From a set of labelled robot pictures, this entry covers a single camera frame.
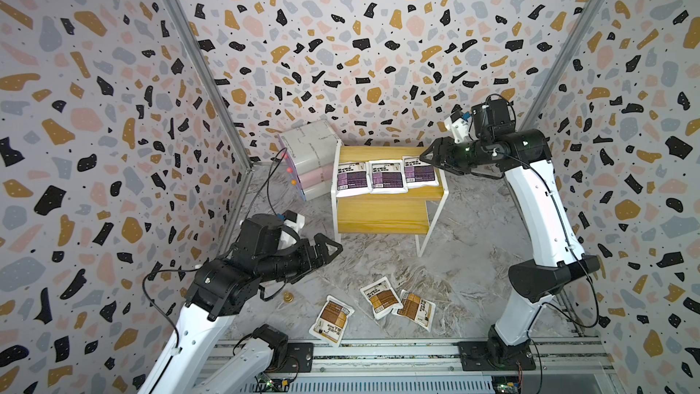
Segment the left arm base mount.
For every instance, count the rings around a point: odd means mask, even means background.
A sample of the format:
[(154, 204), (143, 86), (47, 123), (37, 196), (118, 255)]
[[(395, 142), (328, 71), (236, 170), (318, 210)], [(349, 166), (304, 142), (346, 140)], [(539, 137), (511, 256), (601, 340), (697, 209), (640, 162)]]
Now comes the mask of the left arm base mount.
[(310, 373), (313, 368), (315, 345), (311, 342), (292, 342), (272, 348), (272, 360), (265, 369), (268, 373)]

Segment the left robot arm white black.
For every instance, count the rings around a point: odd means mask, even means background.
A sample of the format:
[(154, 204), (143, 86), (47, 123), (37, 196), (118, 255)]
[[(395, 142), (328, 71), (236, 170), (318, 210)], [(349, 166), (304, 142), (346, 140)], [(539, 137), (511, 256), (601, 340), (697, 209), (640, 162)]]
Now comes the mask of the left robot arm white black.
[(295, 284), (330, 264), (344, 250), (322, 233), (300, 237), (304, 217), (258, 213), (244, 219), (229, 252), (194, 269), (184, 307), (167, 345), (140, 386), (141, 393), (236, 393), (255, 381), (258, 392), (288, 390), (290, 383), (272, 373), (297, 376), (311, 368), (313, 347), (297, 346), (267, 324), (235, 347), (229, 360), (205, 381), (204, 364), (222, 334), (252, 298), (270, 300), (264, 284)]

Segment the two-tier wooden white shelf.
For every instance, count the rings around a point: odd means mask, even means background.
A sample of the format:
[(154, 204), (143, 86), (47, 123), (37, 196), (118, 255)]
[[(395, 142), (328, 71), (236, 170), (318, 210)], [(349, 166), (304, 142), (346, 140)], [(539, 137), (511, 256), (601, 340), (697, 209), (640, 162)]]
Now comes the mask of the two-tier wooden white shelf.
[(444, 171), (437, 171), (437, 186), (411, 189), (406, 193), (363, 194), (340, 198), (337, 171), (341, 164), (375, 160), (400, 160), (417, 157), (423, 147), (346, 146), (339, 142), (331, 187), (331, 206), (335, 240), (350, 233), (368, 235), (414, 235), (417, 255), (424, 255), (428, 241), (450, 195)]

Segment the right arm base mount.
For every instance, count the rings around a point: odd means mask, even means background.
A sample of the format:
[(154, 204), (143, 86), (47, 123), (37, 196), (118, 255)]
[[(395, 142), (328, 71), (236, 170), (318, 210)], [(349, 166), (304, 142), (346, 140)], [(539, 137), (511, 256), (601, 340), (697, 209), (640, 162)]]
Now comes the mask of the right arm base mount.
[(528, 341), (518, 346), (504, 346), (497, 339), (461, 341), (457, 347), (463, 371), (536, 370)]

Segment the purple coffee bag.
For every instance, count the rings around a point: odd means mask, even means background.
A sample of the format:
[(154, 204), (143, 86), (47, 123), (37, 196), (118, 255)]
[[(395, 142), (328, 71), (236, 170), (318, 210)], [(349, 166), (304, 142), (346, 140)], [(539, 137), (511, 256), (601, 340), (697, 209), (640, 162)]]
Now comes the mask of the purple coffee bag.
[(439, 186), (439, 177), (435, 168), (420, 160), (419, 157), (404, 156), (402, 164), (408, 189)]
[(337, 198), (353, 197), (372, 192), (368, 164), (347, 162), (337, 168)]
[(408, 192), (402, 160), (368, 162), (372, 194), (402, 194)]

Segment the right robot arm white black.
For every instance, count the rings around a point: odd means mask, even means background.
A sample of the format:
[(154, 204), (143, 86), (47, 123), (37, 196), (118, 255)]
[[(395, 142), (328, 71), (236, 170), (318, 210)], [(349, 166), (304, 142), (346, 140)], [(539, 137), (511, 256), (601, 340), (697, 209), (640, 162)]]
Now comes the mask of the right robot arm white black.
[(419, 159), (442, 171), (469, 175), (481, 166), (496, 166), (519, 206), (532, 241), (532, 259), (511, 266), (512, 292), (487, 339), (477, 344), (479, 367), (529, 370), (532, 328), (543, 308), (565, 286), (590, 281), (600, 268), (576, 239), (557, 191), (552, 155), (538, 129), (519, 131), (510, 101), (499, 94), (464, 112), (454, 109), (446, 121), (450, 133), (434, 140)]

